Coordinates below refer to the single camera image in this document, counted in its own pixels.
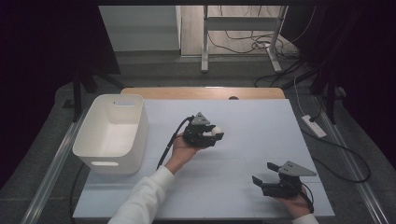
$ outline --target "electrical outlet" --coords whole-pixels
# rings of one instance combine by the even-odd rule
[[[308,126],[308,128],[317,136],[317,137],[324,137],[327,134],[318,126],[318,124],[316,122],[311,122],[309,121],[309,119],[311,119],[311,116],[309,115],[305,115],[303,117],[301,117],[301,119],[304,121],[304,123],[306,124],[306,126]]]

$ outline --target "gray floor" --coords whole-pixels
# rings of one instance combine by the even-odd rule
[[[257,77],[273,74],[272,66],[265,56],[261,57],[211,57],[209,72],[201,74],[199,58],[180,58],[177,55],[134,55],[120,53],[117,55],[120,64],[121,76],[114,78],[124,82],[129,87],[168,87],[168,86],[223,86],[223,87],[253,87],[253,80]],[[282,60],[283,68],[288,67],[293,61]],[[306,68],[302,67],[296,74],[301,74]],[[281,82],[293,79],[293,75],[286,76]],[[89,101],[102,93],[118,93],[119,89],[101,78],[95,77],[98,84],[96,93],[84,92],[84,101]],[[318,113],[318,105],[313,96],[309,94],[308,87],[312,79],[297,85],[301,108],[305,114],[314,116]],[[259,82],[260,87],[268,87],[269,82]],[[286,97],[290,100],[296,119],[301,122],[302,113],[297,104],[297,94],[294,88],[285,90]],[[0,191],[0,222],[20,223],[35,192],[42,181],[64,135],[73,119],[73,109],[64,108],[64,102],[72,99],[72,85],[61,87],[55,95],[55,105],[32,144],[28,154],[23,159],[14,176]],[[373,141],[350,117],[342,106],[342,101],[335,104],[336,128],[340,131],[346,145],[359,152],[367,160],[372,177],[369,180],[371,188],[382,205],[389,223],[396,221],[396,172],[388,163],[381,151]],[[323,119],[318,123],[325,127]],[[321,159],[331,166],[334,171],[348,175],[346,166],[341,160],[339,149],[324,145],[319,141],[304,136],[312,156]],[[78,168],[82,162],[71,153],[61,171],[51,195],[43,209],[37,223],[71,223],[69,213],[69,196]],[[320,223],[374,223],[368,212],[365,201],[357,190],[356,184],[350,184],[331,175],[322,166],[317,164],[318,173],[324,188],[331,201],[335,217],[322,217]],[[75,197],[78,199],[89,169],[83,167],[78,177]],[[207,221],[207,223],[290,223],[285,220],[261,221]]]

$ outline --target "person's hand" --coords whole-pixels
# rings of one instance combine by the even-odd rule
[[[182,133],[180,133],[173,143],[172,156],[165,164],[165,167],[172,172],[172,174],[175,174],[201,149],[204,149],[204,147],[192,147],[187,144],[182,137]]]
[[[306,194],[306,190],[304,187],[303,187],[303,193]],[[294,198],[289,198],[289,199],[275,198],[275,199],[277,199],[278,201],[283,203],[283,205],[286,206],[290,215],[294,219],[298,217],[303,217],[311,213],[308,208],[308,203],[300,194]]]

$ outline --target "white tabletop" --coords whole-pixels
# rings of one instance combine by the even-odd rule
[[[112,217],[134,184],[155,172],[179,123],[198,112],[220,126],[224,137],[214,147],[200,151],[177,173],[156,218],[288,217],[278,201],[262,196],[251,176],[277,183],[278,175],[266,168],[267,162],[283,165],[293,161],[317,172],[289,100],[146,100],[145,108],[149,130],[141,168],[133,175],[90,172],[74,218]],[[319,176],[301,179],[314,194],[315,216],[334,216]]]

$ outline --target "white shirt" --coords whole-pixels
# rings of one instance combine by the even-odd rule
[[[159,206],[166,197],[166,191],[175,182],[175,176],[164,166],[150,177],[144,177],[131,190],[127,200],[110,219],[109,224],[150,224]],[[292,224],[317,224],[312,214],[296,218]]]

